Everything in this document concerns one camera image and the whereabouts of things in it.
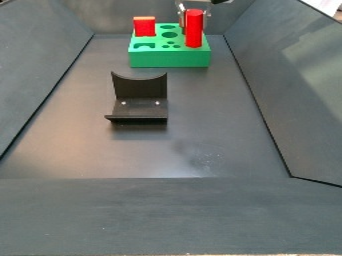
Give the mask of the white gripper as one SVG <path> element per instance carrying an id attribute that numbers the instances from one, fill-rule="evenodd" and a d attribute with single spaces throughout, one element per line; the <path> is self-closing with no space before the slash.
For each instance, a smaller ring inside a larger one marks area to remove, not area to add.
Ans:
<path id="1" fill-rule="evenodd" d="M 212 17 L 212 4 L 213 4 L 212 0 L 176 0 L 181 27 L 185 27 L 185 24 L 186 24 L 186 10 L 188 10 L 186 5 L 189 3 L 205 4 L 208 6 L 206 10 L 204 11 L 205 19 L 209 19 Z"/>

